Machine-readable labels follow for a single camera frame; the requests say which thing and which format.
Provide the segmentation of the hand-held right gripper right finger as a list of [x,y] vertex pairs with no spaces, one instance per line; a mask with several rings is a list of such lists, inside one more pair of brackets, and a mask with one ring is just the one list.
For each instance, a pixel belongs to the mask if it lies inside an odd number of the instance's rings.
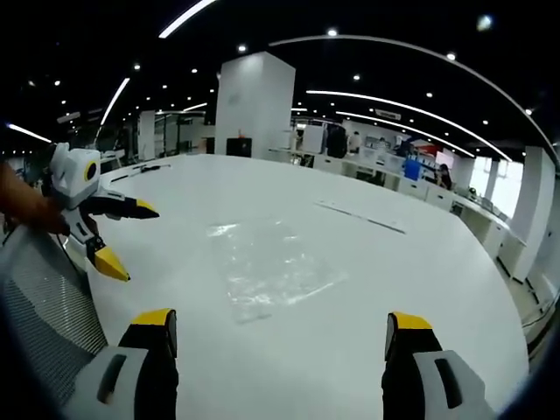
[[494,419],[485,383],[454,351],[444,350],[419,316],[388,314],[384,419]]

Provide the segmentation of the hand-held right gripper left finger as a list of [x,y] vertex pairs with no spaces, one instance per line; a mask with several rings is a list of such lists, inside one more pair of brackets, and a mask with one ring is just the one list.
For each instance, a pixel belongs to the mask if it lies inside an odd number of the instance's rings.
[[179,372],[177,315],[147,311],[116,346],[104,347],[77,375],[67,419],[174,419]]

